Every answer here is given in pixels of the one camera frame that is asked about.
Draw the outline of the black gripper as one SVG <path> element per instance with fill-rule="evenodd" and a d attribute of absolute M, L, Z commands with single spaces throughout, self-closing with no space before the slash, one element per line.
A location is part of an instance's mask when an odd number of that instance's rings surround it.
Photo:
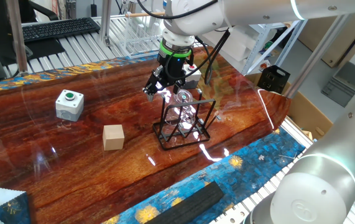
<path fill-rule="evenodd" d="M 147 95 L 148 101 L 153 101 L 156 91 L 163 90 L 168 86 L 173 85 L 173 93 L 178 94 L 184 81 L 181 80 L 187 73 L 183 71 L 183 64 L 185 62 L 193 61 L 193 54 L 188 57 L 177 57 L 175 54 L 170 60 L 170 56 L 166 53 L 158 53 L 157 61 L 159 66 L 152 70 L 148 82 L 143 87 L 142 91 Z"/>

